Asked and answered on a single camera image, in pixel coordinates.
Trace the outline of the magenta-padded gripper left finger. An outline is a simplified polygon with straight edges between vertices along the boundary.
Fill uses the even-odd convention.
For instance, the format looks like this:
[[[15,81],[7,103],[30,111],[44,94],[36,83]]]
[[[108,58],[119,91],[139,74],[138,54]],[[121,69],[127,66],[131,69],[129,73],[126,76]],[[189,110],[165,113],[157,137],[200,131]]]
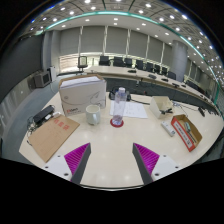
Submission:
[[[80,185],[90,154],[91,144],[87,143],[66,155],[54,156],[42,169]]]

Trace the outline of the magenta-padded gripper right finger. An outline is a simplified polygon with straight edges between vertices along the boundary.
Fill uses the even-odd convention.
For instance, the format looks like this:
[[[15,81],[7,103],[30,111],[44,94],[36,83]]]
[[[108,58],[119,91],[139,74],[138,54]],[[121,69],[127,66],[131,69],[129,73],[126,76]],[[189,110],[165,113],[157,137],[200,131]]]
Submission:
[[[132,153],[145,185],[181,170],[181,166],[168,155],[159,155],[137,143],[133,144]]]

